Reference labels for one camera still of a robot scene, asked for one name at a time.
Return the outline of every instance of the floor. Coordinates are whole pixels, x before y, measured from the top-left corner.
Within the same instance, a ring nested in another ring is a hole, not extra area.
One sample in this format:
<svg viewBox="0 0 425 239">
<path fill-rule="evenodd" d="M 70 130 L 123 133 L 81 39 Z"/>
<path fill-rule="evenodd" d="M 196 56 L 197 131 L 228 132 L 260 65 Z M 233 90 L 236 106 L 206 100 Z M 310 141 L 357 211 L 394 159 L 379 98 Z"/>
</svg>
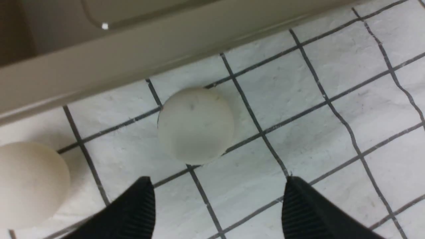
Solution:
<svg viewBox="0 0 425 239">
<path fill-rule="evenodd" d="M 58 150 L 69 199 L 38 227 L 0 239 L 55 239 L 139 176 L 155 184 L 154 238 L 283 238 L 285 177 L 296 175 L 387 239 L 425 234 L 425 9 L 375 0 L 150 79 L 0 128 L 0 145 Z M 162 103 L 205 86 L 227 98 L 234 145 L 202 167 L 156 137 Z"/>
</svg>

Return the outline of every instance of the cream-colored egg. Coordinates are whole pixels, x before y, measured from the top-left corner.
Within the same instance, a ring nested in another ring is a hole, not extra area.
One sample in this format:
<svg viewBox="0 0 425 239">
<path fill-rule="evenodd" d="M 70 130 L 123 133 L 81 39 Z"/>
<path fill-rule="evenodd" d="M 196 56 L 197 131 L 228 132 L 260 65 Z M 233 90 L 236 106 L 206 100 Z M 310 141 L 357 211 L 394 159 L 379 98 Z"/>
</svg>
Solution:
<svg viewBox="0 0 425 239">
<path fill-rule="evenodd" d="M 164 104 L 158 118 L 158 137 L 166 151 L 190 165 L 218 158 L 231 145 L 233 115 L 216 92 L 189 88 Z"/>
<path fill-rule="evenodd" d="M 48 219 L 65 201 L 68 167 L 54 150 L 30 142 L 0 147 L 0 228 L 26 228 Z"/>
</svg>

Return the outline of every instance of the grout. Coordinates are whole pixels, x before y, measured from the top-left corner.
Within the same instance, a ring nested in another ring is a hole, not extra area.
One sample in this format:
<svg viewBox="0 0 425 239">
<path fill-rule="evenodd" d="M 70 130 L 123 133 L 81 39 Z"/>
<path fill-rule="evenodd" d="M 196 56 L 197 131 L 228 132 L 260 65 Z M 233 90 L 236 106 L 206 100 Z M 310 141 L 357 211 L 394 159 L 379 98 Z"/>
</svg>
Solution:
<svg viewBox="0 0 425 239">
<path fill-rule="evenodd" d="M 378 45 L 378 47 L 379 47 L 379 49 L 380 49 L 380 51 L 381 51 L 381 53 L 382 53 L 382 56 L 384 57 L 385 63 L 386 63 L 386 65 L 387 65 L 387 67 L 388 67 L 388 69 L 389 69 L 389 71 L 390 71 L 391 77 L 392 77 L 392 78 L 393 78 L 393 80 L 394 80 L 394 83 L 397 85 L 397 87 L 398 87 L 401 91 L 403 91 L 403 92 L 406 94 L 406 96 L 407 96 L 407 98 L 409 99 L 409 102 L 411 103 L 411 105 L 412 105 L 412 106 L 416 109 L 416 111 L 419 113 L 420 119 L 421 119 L 422 124 L 423 124 L 423 127 L 424 127 L 424 129 L 425 129 L 425 125 L 424 125 L 424 123 L 425 123 L 425 119 L 424 119 L 424 116 L 423 116 L 423 114 L 422 114 L 422 111 L 421 111 L 421 110 L 419 109 L 419 107 L 416 105 L 416 103 L 414 102 L 413 97 L 410 95 L 410 93 L 409 93 L 409 92 L 407 92 L 407 90 L 405 90 L 405 89 L 404 89 L 404 88 L 400 85 L 400 83 L 399 83 L 399 81 L 398 81 L 398 79 L 397 79 L 397 76 L 395 75 L 394 69 L 393 69 L 393 67 L 391 66 L 390 60 L 389 60 L 389 58 L 388 58 L 388 55 L 387 55 L 387 53 L 386 53 L 386 51 L 385 51 L 384 47 L 382 46 L 382 42 L 381 42 L 381 41 L 380 41 L 380 40 L 379 40 L 379 39 L 375 36 L 375 34 L 373 34 L 373 32 L 372 32 L 372 30 L 370 29 L 370 27 L 369 27 L 369 25 L 367 24 L 367 22 L 366 22 L 364 19 L 362 19 L 362 18 L 360 17 L 360 15 L 357 13 L 357 11 L 356 11 L 354 8 L 352 8 L 352 11 L 353 11 L 353 12 L 354 12 L 354 14 L 357 16 L 357 18 L 358 18 L 358 19 L 360 19 L 360 20 L 363 22 L 363 24 L 364 24 L 365 28 L 367 29 L 368 33 L 369 33 L 369 34 L 370 34 L 370 35 L 371 35 L 371 36 L 375 39 L 375 41 L 376 41 L 376 43 L 377 43 L 377 45 Z M 394 215 L 394 212 L 392 211 L 392 209 L 391 209 L 390 205 L 388 204 L 387 200 L 385 199 L 384 195 L 382 194 L 381 190 L 379 189 L 378 184 L 376 183 L 376 181 L 375 181 L 375 179 L 374 179 L 374 177 L 373 177 L 373 175 L 372 175 L 372 172 L 371 172 L 371 170 L 370 170 L 370 168 L 369 168 L 369 166 L 368 166 L 368 164 L 367 164 L 366 160 L 364 159 L 364 157 L 362 157 L 362 158 L 361 158 L 361 160 L 362 160 L 363 166 L 364 166 L 364 167 L 365 167 L 365 169 L 366 169 L 366 173 L 368 174 L 368 176 L 369 176 L 369 178 L 370 178 L 370 180 L 371 180 L 371 182 L 372 182 L 372 185 L 373 185 L 373 187 L 375 188 L 375 191 L 378 193 L 378 196 L 381 198 L 382 202 L 384 203 L 385 207 L 387 208 L 387 211 L 388 211 L 389 215 L 391 216 L 391 218 L 392 218 L 392 220 L 393 220 L 394 224 L 396 225 L 396 227 L 397 227 L 398 231 L 400 232 L 401 237 L 402 237 L 403 239 L 407 239 L 407 236 L 406 236 L 406 234 L 405 234 L 405 232 L 404 232 L 403 228 L 402 228 L 402 227 L 401 227 L 401 225 L 398 223 L 397 218 L 396 218 L 396 217 L 395 217 L 395 215 Z"/>
<path fill-rule="evenodd" d="M 68 146 L 66 146 L 66 147 L 63 147 L 63 148 L 59 149 L 59 150 L 57 151 L 57 153 L 58 153 L 58 154 L 63 154 L 63 153 L 66 153 L 66 152 L 68 152 L 68 151 L 70 151 L 70 150 L 72 150 L 72 149 L 76 148 L 76 147 L 78 147 L 78 143 L 77 143 L 77 142 L 75 142 L 75 143 L 73 143 L 73 144 L 71 144 L 71 145 L 68 145 Z"/>
<path fill-rule="evenodd" d="M 285 177 L 287 178 L 289 176 L 288 170 L 285 167 L 285 165 L 283 164 L 283 161 L 280 159 L 279 155 L 276 153 L 275 149 L 270 144 L 269 140 L 266 137 L 266 134 L 261 129 L 260 123 L 258 123 L 258 120 L 255 117 L 254 112 L 252 111 L 251 106 L 248 103 L 248 100 L 247 100 L 247 97 L 245 96 L 244 91 L 242 90 L 242 88 L 239 85 L 236 77 L 234 76 L 234 74 L 232 72 L 232 69 L 230 68 L 229 63 L 227 62 L 226 56 L 223 53 L 221 53 L 220 55 L 221 55 L 221 58 L 223 59 L 223 62 L 225 64 L 225 66 L 226 66 L 227 71 L 229 72 L 229 75 L 232 77 L 233 83 L 235 84 L 235 86 L 236 86 L 239 94 L 241 95 L 242 101 L 244 102 L 244 105 L 245 105 L 246 109 L 248 110 L 248 113 L 251 116 L 251 119 L 253 120 L 255 126 L 257 127 L 257 130 L 260 132 L 260 135 L 261 135 L 261 137 L 264 140 L 264 143 L 269 148 L 270 152 L 272 153 L 273 157 L 276 159 L 276 161 L 278 162 L 278 164 L 282 168 L 282 171 L 283 171 Z"/>
<path fill-rule="evenodd" d="M 314 179 L 314 180 L 313 180 L 313 181 L 311 181 L 309 184 L 312 186 L 312 185 L 314 185 L 314 184 L 316 184 L 316 183 L 318 183 L 318 182 L 322 181 L 323 179 L 325 179 L 325 178 L 327 178 L 327 177 L 329 177 L 329 176 L 333 175 L 334 173 L 338 172 L 339 170 L 341 170 L 341 169 L 343 169 L 343 168 L 347 167 L 348 165 L 351 165 L 351 164 L 352 164 L 352 163 L 354 163 L 355 161 L 359 160 L 359 158 L 360 158 L 360 157 L 359 157 L 358 155 L 357 155 L 357 156 L 355 156 L 355 157 L 353 157 L 352 159 L 350 159 L 350 160 L 348 160 L 348 161 L 344 162 L 343 164 L 341 164 L 341 165 L 339 165 L 339 166 L 335 167 L 334 169 L 332 169 L 332 170 L 328 171 L 327 173 L 325 173 L 325 174 L 323 174 L 323 175 L 319 176 L 318 178 Z"/>
<path fill-rule="evenodd" d="M 240 141 L 239 143 L 237 143 L 237 144 L 235 144 L 233 146 L 230 146 L 228 149 L 226 149 L 226 151 L 224 152 L 223 155 L 228 154 L 228 153 L 232 152 L 233 150 L 238 149 L 238 148 L 244 146 L 245 144 L 247 144 L 247 143 L 249 143 L 249 142 L 251 142 L 251 141 L 253 141 L 255 139 L 258 139 L 259 137 L 261 137 L 261 134 L 260 133 L 255 134 L 255 135 L 253 135 L 253 136 L 251 136 L 251 137 L 249 137 L 247 139 L 244 139 L 244 140 Z"/>
<path fill-rule="evenodd" d="M 422 122 L 421 122 L 421 123 L 418 123 L 418 124 L 415 124 L 414 126 L 409 127 L 409 128 L 407 128 L 407 129 L 405 129 L 405 130 L 403 130 L 403 131 L 401 131 L 401 132 L 399 132 L 399 133 L 397 133 L 397 134 L 395 134 L 395 135 L 393 135 L 393 136 L 391 136 L 391 137 L 387 138 L 386 140 L 381 141 L 380 143 L 376 144 L 374 147 L 372 147 L 372 148 L 369 148 L 369 149 L 365 150 L 365 151 L 362 153 L 362 155 L 363 155 L 363 156 L 366 156 L 366 155 L 368 155 L 368 154 L 372 153 L 373 151 L 375 151 L 375 150 L 379 149 L 380 147 L 382 147 L 382 146 L 384 146 L 384 145 L 388 144 L 389 142 L 391 142 L 391 141 L 393 141 L 393 140 L 397 139 L 398 137 L 400 137 L 400 136 L 402 136 L 402 135 L 405 135 L 405 134 L 407 134 L 407 133 L 410 133 L 410 132 L 412 132 L 413 130 L 418 129 L 419 127 L 421 127 L 421 126 L 423 126 L 423 125 L 424 125 L 424 124 L 423 124 Z"/>
<path fill-rule="evenodd" d="M 82 225 L 82 224 L 84 224 L 86 221 L 88 221 L 90 218 L 92 218 L 92 216 L 86 217 L 86 218 L 84 218 L 83 220 L 78 221 L 78 222 L 76 222 L 76 223 L 72 224 L 71 226 L 68 226 L 68 227 L 66 227 L 66 228 L 64 228 L 64 229 L 62 229 L 62 230 L 59 230 L 59 231 L 57 231 L 57 232 L 55 232 L 55 233 L 53 233 L 53 234 L 50 234 L 49 236 L 47 236 L 47 237 L 45 237 L 45 238 L 43 238 L 43 239 L 55 239 L 55 238 L 57 238 L 57 237 L 59 237 L 59 236 L 62 236 L 62 235 L 63 235 L 63 234 L 65 234 L 65 233 L 72 232 L 72 231 L 74 231 L 75 229 L 77 229 L 77 227 L 81 226 L 81 225 Z"/>
<path fill-rule="evenodd" d="M 277 123 L 277 124 L 275 124 L 275 125 L 267 128 L 267 129 L 265 129 L 264 130 L 264 133 L 265 134 L 271 133 L 271 132 L 277 130 L 278 128 L 280 128 L 280 127 L 282 127 L 284 125 L 287 125 L 290 122 L 295 121 L 295 120 L 303 117 L 304 115 L 307 115 L 307 114 L 309 114 L 309 113 L 311 113 L 311 112 L 313 112 L 313 111 L 315 111 L 315 110 L 317 110 L 317 109 L 319 109 L 319 108 L 321 108 L 321 107 L 323 107 L 323 106 L 325 106 L 327 104 L 328 103 L 326 101 L 323 101 L 323 102 L 321 102 L 321 103 L 319 103 L 319 104 L 317 104 L 317 105 L 315 105 L 315 106 L 313 106 L 313 107 L 311 107 L 309 109 L 304 110 L 303 112 L 301 112 L 299 114 L 296 114 L 296 115 L 290 117 L 289 119 L 286 119 L 286 120 L 284 120 L 282 122 L 279 122 L 279 123 Z"/>
<path fill-rule="evenodd" d="M 311 39 L 309 39 L 309 40 L 306 40 L 306 41 L 302 42 L 302 43 L 301 43 L 301 46 L 308 45 L 308 44 L 313 43 L 313 42 L 315 42 L 315 41 L 317 41 L 317 40 L 320 40 L 320 39 L 322 39 L 322 38 L 324 38 L 324 37 L 327 37 L 327 36 L 329 36 L 329 35 L 331 35 L 331 34 L 334 34 L 335 32 L 340 31 L 340 30 L 342 30 L 342 29 L 344 29 L 344 28 L 346 28 L 346 27 L 348 27 L 348 26 L 350 26 L 350 25 L 352 25 L 352 24 L 354 24 L 354 23 L 356 23 L 356 22 L 358 22 L 358 21 L 359 21 L 358 19 L 350 20 L 350 21 L 348 21 L 348 22 L 346 22 L 346 23 L 344 23 L 344 24 L 340 25 L 340 26 L 339 26 L 339 27 L 337 27 L 337 28 L 334 28 L 334 29 L 332 29 L 332 30 L 330 30 L 330 31 L 327 31 L 327 32 L 325 32 L 325 33 L 323 33 L 323 34 L 320 34 L 320 35 L 318 35 L 318 36 L 316 36 L 316 37 L 313 37 L 313 38 L 311 38 Z"/>
<path fill-rule="evenodd" d="M 150 79 L 146 79 L 147 85 L 149 86 L 149 90 L 152 93 L 153 98 L 155 99 L 156 104 L 162 108 L 162 103 L 159 100 L 158 94 L 155 91 L 155 88 L 153 87 L 152 82 L 150 81 Z"/>
<path fill-rule="evenodd" d="M 10 239 L 16 239 L 16 234 L 14 230 L 9 229 L 8 232 L 9 232 Z"/>
<path fill-rule="evenodd" d="M 260 66 L 262 66 L 262 65 L 265 65 L 265 64 L 267 64 L 267 63 L 269 63 L 269 62 L 271 62 L 271 61 L 273 61 L 273 60 L 275 60 L 275 59 L 277 59 L 277 58 L 280 58 L 280 57 L 282 57 L 282 56 L 284 56 L 284 55 L 287 55 L 287 54 L 289 54 L 289 53 L 291 53 L 291 52 L 293 52 L 293 51 L 296 51 L 298 49 L 298 47 L 297 46 L 293 46 L 293 47 L 291 47 L 291 48 L 289 48 L 289 49 L 286 49 L 286 50 L 284 50 L 284 51 L 282 51 L 282 52 L 279 52 L 279 53 L 277 53 L 276 55 L 273 55 L 273 56 L 271 56 L 271 57 L 269 57 L 269 58 L 267 58 L 267 59 L 265 59 L 265 60 L 262 60 L 262 61 L 260 61 L 260 62 L 258 62 L 258 63 L 256 63 L 256 64 L 254 64 L 254 65 L 252 65 L 252 66 L 249 66 L 249 67 L 247 67 L 247 68 L 245 68 L 245 69 L 243 69 L 243 70 L 241 70 L 241 71 L 239 71 L 239 72 L 237 72 L 237 73 L 235 73 L 235 74 L 233 74 L 233 77 L 238 77 L 238 76 L 241 76 L 241 75 L 243 75 L 243 74 L 245 74 L 245 73 L 247 73 L 247 72 L 249 72 L 249 71 L 252 71 L 252 70 L 254 70 L 254 69 L 256 69 L 256 68 L 258 68 L 258 67 L 260 67 Z"/>
<path fill-rule="evenodd" d="M 63 110 L 65 111 L 66 118 L 68 119 L 69 125 L 71 126 L 72 132 L 75 135 L 75 138 L 77 139 L 77 143 L 81 148 L 82 153 L 84 154 L 84 157 L 87 161 L 87 164 L 91 170 L 91 173 L 93 174 L 93 178 L 96 181 L 97 188 L 99 189 L 100 195 L 102 196 L 103 202 L 105 205 L 109 205 L 109 199 L 106 196 L 105 189 L 103 188 L 102 182 L 100 181 L 99 175 L 96 171 L 96 168 L 93 164 L 93 161 L 91 160 L 90 154 L 87 151 L 87 148 L 84 145 L 84 142 L 81 140 L 81 136 L 78 132 L 77 126 L 75 125 L 74 119 L 72 118 L 71 112 L 68 109 L 68 106 L 64 106 Z"/>
<path fill-rule="evenodd" d="M 400 69 L 402 67 L 405 67 L 406 65 L 409 65 L 410 63 L 413 63 L 413 62 L 415 62 L 415 61 L 417 61 L 417 60 L 419 60 L 419 59 L 421 59 L 423 57 L 425 57 L 425 52 L 424 53 L 421 53 L 421 54 L 419 54 L 419 55 L 417 55 L 415 57 L 413 57 L 412 59 L 408 59 L 407 61 L 405 61 L 405 62 L 403 62 L 403 63 L 401 63 L 401 64 L 393 67 L 393 69 L 394 69 L 394 71 L 396 71 L 396 70 L 398 70 L 398 69 Z"/>
<path fill-rule="evenodd" d="M 357 11 L 354 9 L 354 8 L 352 8 L 352 10 L 353 10 L 353 12 L 354 12 L 354 14 L 356 14 L 356 16 L 359 18 L 359 19 L 361 19 L 360 18 L 360 15 L 357 13 Z M 362 22 L 363 22 L 363 24 L 365 25 L 365 27 L 366 27 L 366 29 L 367 29 L 367 31 L 369 32 L 369 34 L 375 39 L 375 41 L 376 41 L 376 43 L 378 44 L 378 47 L 379 47 L 379 49 L 380 49 L 380 51 L 381 51 L 381 53 L 382 53 L 382 56 L 384 57 L 384 60 L 385 60 L 385 63 L 386 63 L 386 65 L 387 65 L 387 67 L 388 67 L 388 70 L 390 71 L 390 74 L 391 74 L 391 77 L 393 78 L 393 81 L 394 81 L 394 83 L 396 84 L 396 86 L 401 90 L 401 91 L 403 91 L 403 93 L 407 96 L 407 98 L 409 99 L 409 102 L 410 102 L 410 104 L 413 106 L 413 108 L 415 108 L 415 110 L 418 112 L 418 114 L 419 114 L 419 117 L 420 117 L 420 119 L 421 119 L 421 121 L 422 121 L 422 123 L 424 124 L 423 125 L 423 127 L 424 127 L 424 130 L 425 130 L 425 118 L 424 118 L 424 115 L 423 115 L 423 113 L 422 113 L 422 111 L 421 111 L 421 109 L 416 105 L 416 103 L 415 103 L 415 101 L 414 101 L 414 99 L 413 99 L 413 97 L 412 97 L 412 95 L 406 90 L 406 89 L 404 89 L 402 86 L 401 86 L 401 84 L 400 84 L 400 82 L 399 82 L 399 80 L 397 79 L 397 75 L 395 74 L 395 72 L 394 72 L 394 69 L 393 69 L 393 67 L 392 67 L 392 65 L 391 65 L 391 62 L 390 62 L 390 59 L 389 59 L 389 57 L 388 57 L 388 55 L 387 55 L 387 52 L 385 51 L 385 49 L 384 49 L 384 47 L 382 46 L 382 42 L 375 36 L 375 34 L 372 32 L 372 30 L 370 29 L 370 27 L 369 27 L 369 25 L 367 24 L 367 22 L 365 21 L 365 20 L 362 20 Z"/>
<path fill-rule="evenodd" d="M 226 81 L 229 81 L 231 79 L 232 79 L 231 76 L 227 76 L 227 77 L 225 77 L 225 78 L 223 78 L 221 80 L 215 81 L 215 82 L 213 82 L 211 84 L 208 84 L 208 85 L 204 86 L 204 88 L 205 89 L 211 89 L 211 88 L 216 87 L 216 86 L 218 86 L 218 85 L 220 85 L 220 84 L 222 84 L 222 83 L 224 83 Z"/>
<path fill-rule="evenodd" d="M 389 71 L 389 70 L 383 71 L 383 72 L 381 72 L 381 73 L 379 73 L 379 74 L 377 74 L 377 75 L 375 75 L 375 76 L 372 76 L 372 77 L 371 77 L 371 78 L 369 78 L 368 80 L 365 80 L 365 81 L 361 82 L 360 84 L 357 84 L 357 85 L 355 85 L 354 87 L 352 87 L 352 88 L 350 88 L 350 89 L 348 89 L 348 90 L 346 90 L 346 91 L 343 91 L 343 92 L 341 92 L 341 93 L 337 94 L 336 96 L 334 96 L 334 97 L 330 98 L 329 100 L 330 100 L 331 102 L 333 102 L 333 101 L 335 101 L 335 100 L 337 100 L 337 99 L 339 99 L 339 98 L 341 98 L 341 97 L 343 97 L 343 96 L 346 96 L 346 95 L 348 95 L 349 93 L 351 93 L 351 92 L 353 92 L 353 91 L 355 91 L 355 90 L 357 90 L 357 89 L 359 89 L 359 88 L 361 88 L 361 87 L 363 87 L 363 86 L 365 86 L 365 85 L 367 85 L 367 84 L 369 84 L 369 83 L 374 82 L 374 81 L 375 81 L 375 80 L 377 80 L 377 79 L 380 79 L 380 78 L 381 78 L 381 77 L 383 77 L 383 76 L 386 76 L 386 75 L 387 75 L 387 74 L 389 74 L 389 73 L 390 73 L 390 71 Z"/>
<path fill-rule="evenodd" d="M 415 204 L 419 203 L 420 201 L 425 199 L 425 194 L 413 199 L 412 201 L 406 203 L 404 206 L 402 206 L 400 209 L 398 209 L 397 211 L 394 212 L 394 216 L 399 215 L 400 213 L 406 211 L 407 209 L 409 209 L 410 207 L 414 206 Z M 391 219 L 391 215 L 387 215 L 384 218 L 382 218 L 379 222 L 373 224 L 370 229 L 374 230 L 376 228 L 378 228 L 380 225 L 386 223 L 388 220 Z"/>
<path fill-rule="evenodd" d="M 214 234 L 214 235 L 208 237 L 207 239 L 216 239 L 216 238 L 219 238 L 219 237 L 220 237 L 220 235 L 217 233 L 217 234 Z"/>
<path fill-rule="evenodd" d="M 397 6 L 397 5 L 402 4 L 404 2 L 407 2 L 407 1 L 409 1 L 409 0 L 399 0 L 399 1 L 396 1 L 394 3 L 391 3 L 390 5 L 387 5 L 387 6 L 383 7 L 383 8 L 381 8 L 381 9 L 379 9 L 378 11 L 372 12 L 371 14 L 368 14 L 368 15 L 366 15 L 364 17 L 358 17 L 358 19 L 359 20 L 362 20 L 362 21 L 363 20 L 366 20 L 368 18 L 371 18 L 371 17 L 374 17 L 374 16 L 378 15 L 379 13 L 381 13 L 381 12 L 383 12 L 385 10 L 388 10 L 388 9 L 394 7 L 394 6 Z"/>
<path fill-rule="evenodd" d="M 282 200 L 283 200 L 283 196 L 281 196 L 281 197 L 279 197 L 279 198 L 277 198 L 277 199 L 273 200 L 272 202 L 270 202 L 270 203 L 268 203 L 268 204 L 264 205 L 263 207 L 261 207 L 261 208 L 259 208 L 259 209 L 255 210 L 255 211 L 254 211 L 253 213 L 251 213 L 250 215 L 248 215 L 248 216 L 246 216 L 246 217 L 242 218 L 241 220 L 237 221 L 236 223 L 234 223 L 234 224 L 230 225 L 230 226 L 229 226 L 228 228 L 226 228 L 223 232 L 224 232 L 224 233 L 228 233 L 228 232 L 229 232 L 229 231 L 231 231 L 232 229 L 235 229 L 235 228 L 237 228 L 238 226 L 240 226 L 240 225 L 242 225 L 242 224 L 246 223 L 247 221 L 249 221 L 251 218 L 255 217 L 256 215 L 258 215 L 258 214 L 260 214 L 260 213 L 264 212 L 265 210 L 267 210 L 267 209 L 271 208 L 272 206 L 274 206 L 274 205 L 276 205 L 276 204 L 278 204 L 278 203 L 282 202 Z"/>
<path fill-rule="evenodd" d="M 370 181 L 372 182 L 372 185 L 373 185 L 376 193 L 378 194 L 379 198 L 381 199 L 381 201 L 385 205 L 388 213 L 392 216 L 393 221 L 394 221 L 394 224 L 398 228 L 398 230 L 399 230 L 402 238 L 403 239 L 407 239 L 406 234 L 404 233 L 403 229 L 401 228 L 400 224 L 398 223 L 397 219 L 395 218 L 394 213 L 393 213 L 390 205 L 388 204 L 388 201 L 385 199 L 384 195 L 382 194 L 381 190 L 379 189 L 378 184 L 376 183 L 375 178 L 373 177 L 372 172 L 370 171 L 370 168 L 369 168 L 369 166 L 368 166 L 368 164 L 367 164 L 364 156 L 362 155 L 362 153 L 361 153 L 361 151 L 359 149 L 359 146 L 357 145 L 356 138 L 354 136 L 353 130 L 351 129 L 351 127 L 347 123 L 347 121 L 345 121 L 345 119 L 337 112 L 337 110 L 335 109 L 335 107 L 329 101 L 329 98 L 328 98 L 325 90 L 323 89 L 323 86 L 320 83 L 319 77 L 317 76 L 316 71 L 314 70 L 313 65 L 311 64 L 310 60 L 308 59 L 306 52 L 304 51 L 303 47 L 301 46 L 300 41 L 298 40 L 298 37 L 295 35 L 295 33 L 294 33 L 294 31 L 292 29 L 290 29 L 289 32 L 291 33 L 291 35 L 294 38 L 294 40 L 297 43 L 297 45 L 299 46 L 300 51 L 301 51 L 301 54 L 302 54 L 302 56 L 303 56 L 303 58 L 304 58 L 304 60 L 305 60 L 305 62 L 307 64 L 307 66 L 309 67 L 309 69 L 310 69 L 310 71 L 311 71 L 311 73 L 312 73 L 312 75 L 314 77 L 314 80 L 316 81 L 316 84 L 317 84 L 317 86 L 318 86 L 318 88 L 320 90 L 320 92 L 322 93 L 322 95 L 325 98 L 325 100 L 328 101 L 328 105 L 331 108 L 331 110 L 334 113 L 334 115 L 340 120 L 340 122 L 345 126 L 345 128 L 348 131 L 348 133 L 350 134 L 351 142 L 353 144 L 353 147 L 354 147 L 355 151 L 357 152 L 357 155 L 359 156 L 360 161 L 362 162 L 363 167 L 364 167 L 364 169 L 365 169 L 365 171 L 366 171 L 366 173 L 367 173 Z"/>
<path fill-rule="evenodd" d="M 184 169 L 184 170 L 182 170 L 182 171 L 180 171 L 180 172 L 178 172 L 176 174 L 171 175 L 168 178 L 165 178 L 165 179 L 163 179 L 163 180 L 161 180 L 159 182 L 154 183 L 153 184 L 153 187 L 154 188 L 157 188 L 159 186 L 162 186 L 162 185 L 166 184 L 167 182 L 170 182 L 173 179 L 176 179 L 176 178 L 178 178 L 178 177 L 180 177 L 180 176 L 182 176 L 182 175 L 184 175 L 186 173 L 189 173 L 189 171 L 190 171 L 190 169 L 189 168 L 186 168 L 186 169 Z"/>
<path fill-rule="evenodd" d="M 131 118 L 131 119 L 129 119 L 129 120 L 123 122 L 123 123 L 120 123 L 119 125 L 113 126 L 111 128 L 107 128 L 105 130 L 100 131 L 99 133 L 92 134 L 92 135 L 90 135 L 90 136 L 82 139 L 82 142 L 83 143 L 87 143 L 87 142 L 89 142 L 91 140 L 94 140 L 96 138 L 99 138 L 99 137 L 101 137 L 101 136 L 103 136 L 105 134 L 108 134 L 110 132 L 116 131 L 117 129 L 123 128 L 123 127 L 128 126 L 128 125 L 131 125 L 131 124 L 133 124 L 133 123 L 135 123 L 137 121 L 140 121 L 140 120 L 142 120 L 142 119 L 144 119 L 146 117 L 149 117 L 149 116 L 151 116 L 151 115 L 153 115 L 153 114 L 155 114 L 155 113 L 157 113 L 159 111 L 161 111 L 161 108 L 160 107 L 156 107 L 156 108 L 154 108 L 154 109 L 152 109 L 152 110 L 150 110 L 150 111 L 148 111 L 146 113 L 143 113 L 143 114 L 141 114 L 139 116 L 136 116 L 134 118 Z"/>
<path fill-rule="evenodd" d="M 205 205 L 207 206 L 208 212 L 210 213 L 211 219 L 214 222 L 215 227 L 217 228 L 218 234 L 221 237 L 221 239 L 226 239 L 226 236 L 224 235 L 223 229 L 221 228 L 220 222 L 218 221 L 217 216 L 215 215 L 215 212 L 211 206 L 211 203 L 209 202 L 207 195 L 205 194 L 205 191 L 201 185 L 201 182 L 199 182 L 198 177 L 195 174 L 195 171 L 190 165 L 187 165 L 187 169 L 189 169 L 190 175 L 192 176 L 193 181 L 196 184 L 196 187 L 198 188 L 198 191 L 202 197 L 202 200 L 204 201 Z"/>
</svg>

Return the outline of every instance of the white floor tile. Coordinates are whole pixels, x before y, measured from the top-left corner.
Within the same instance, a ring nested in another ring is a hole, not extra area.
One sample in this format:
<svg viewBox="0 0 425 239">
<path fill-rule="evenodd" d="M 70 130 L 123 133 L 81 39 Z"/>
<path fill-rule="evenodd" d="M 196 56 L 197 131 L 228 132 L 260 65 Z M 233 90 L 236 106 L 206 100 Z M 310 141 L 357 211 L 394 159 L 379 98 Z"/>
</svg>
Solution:
<svg viewBox="0 0 425 239">
<path fill-rule="evenodd" d="M 361 22 L 304 47 L 329 98 L 388 70 Z"/>
<path fill-rule="evenodd" d="M 263 129 L 323 101 L 299 50 L 249 71 L 237 80 Z"/>
<path fill-rule="evenodd" d="M 361 151 L 420 122 L 419 114 L 390 75 L 333 102 L 351 126 Z"/>
<path fill-rule="evenodd" d="M 62 108 L 0 127 L 0 145 L 18 141 L 38 142 L 54 150 L 76 142 Z"/>
<path fill-rule="evenodd" d="M 402 239 L 400 232 L 391 219 L 380 225 L 374 232 L 385 239 Z"/>
<path fill-rule="evenodd" d="M 357 17 L 353 11 L 350 8 L 345 7 L 326 13 L 311 22 L 294 27 L 293 30 L 300 42 L 304 42 L 356 18 Z"/>
<path fill-rule="evenodd" d="M 0 230 L 0 239 L 11 239 L 7 230 Z"/>
<path fill-rule="evenodd" d="M 229 76 L 220 56 L 215 55 L 198 62 L 158 74 L 150 78 L 160 101 L 189 87 L 204 87 Z"/>
<path fill-rule="evenodd" d="M 85 138 L 157 107 L 146 81 L 141 80 L 68 105 Z"/>
<path fill-rule="evenodd" d="M 285 187 L 285 176 L 262 138 L 195 172 L 222 228 L 282 196 Z"/>
<path fill-rule="evenodd" d="M 313 187 L 366 227 L 388 215 L 360 161 L 330 175 Z"/>
<path fill-rule="evenodd" d="M 425 235 L 425 201 L 397 215 L 398 222 L 409 239 L 422 239 Z"/>
<path fill-rule="evenodd" d="M 367 19 L 393 66 L 425 52 L 425 10 L 417 0 L 407 1 Z"/>
<path fill-rule="evenodd" d="M 110 200 L 141 176 L 156 183 L 186 168 L 161 148 L 157 119 L 158 113 L 86 143 Z"/>
<path fill-rule="evenodd" d="M 44 238 L 69 227 L 105 207 L 87 161 L 79 148 L 62 155 L 71 173 L 68 199 L 50 219 L 34 228 L 15 230 L 19 239 Z"/>
<path fill-rule="evenodd" d="M 354 8 L 361 17 L 364 17 L 397 1 L 398 0 L 366 0 L 354 6 Z"/>
<path fill-rule="evenodd" d="M 396 71 L 401 86 L 413 97 L 416 105 L 425 110 L 425 58 Z"/>
<path fill-rule="evenodd" d="M 226 233 L 227 239 L 284 239 L 282 231 L 282 203 L 278 203 Z"/>
<path fill-rule="evenodd" d="M 237 73 L 293 46 L 296 44 L 289 31 L 283 31 L 234 48 L 225 55 L 233 73 Z"/>
<path fill-rule="evenodd" d="M 190 174 L 156 188 L 155 200 L 153 239 L 205 239 L 217 233 Z"/>
<path fill-rule="evenodd" d="M 393 210 L 425 193 L 423 168 L 425 132 L 416 129 L 365 157 Z"/>
<path fill-rule="evenodd" d="M 288 171 L 310 182 L 357 155 L 326 105 L 267 135 Z"/>
</svg>

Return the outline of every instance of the white egg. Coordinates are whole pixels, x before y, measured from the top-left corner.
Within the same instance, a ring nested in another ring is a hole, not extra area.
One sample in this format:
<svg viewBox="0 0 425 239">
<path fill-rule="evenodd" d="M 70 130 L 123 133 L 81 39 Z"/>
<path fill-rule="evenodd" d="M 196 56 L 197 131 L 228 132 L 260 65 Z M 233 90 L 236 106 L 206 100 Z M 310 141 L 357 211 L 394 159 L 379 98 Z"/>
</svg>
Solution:
<svg viewBox="0 0 425 239">
<path fill-rule="evenodd" d="M 42 223 L 59 209 L 69 188 L 68 167 L 56 151 L 30 142 L 0 147 L 0 228 Z"/>
<path fill-rule="evenodd" d="M 234 128 L 226 100 L 203 88 L 177 92 L 158 118 L 158 137 L 165 150 L 190 165 L 220 157 L 232 143 Z"/>
</svg>

